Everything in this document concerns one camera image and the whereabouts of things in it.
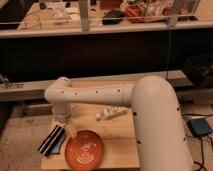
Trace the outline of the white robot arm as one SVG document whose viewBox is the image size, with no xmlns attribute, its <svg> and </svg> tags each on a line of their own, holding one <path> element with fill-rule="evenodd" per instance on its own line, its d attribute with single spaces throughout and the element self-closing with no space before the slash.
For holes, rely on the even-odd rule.
<svg viewBox="0 0 213 171">
<path fill-rule="evenodd" d="M 172 85 L 159 76 L 134 83 L 71 87 L 60 77 L 44 92 L 54 112 L 62 116 L 70 103 L 124 106 L 132 109 L 140 171 L 192 171 L 181 110 Z"/>
</svg>

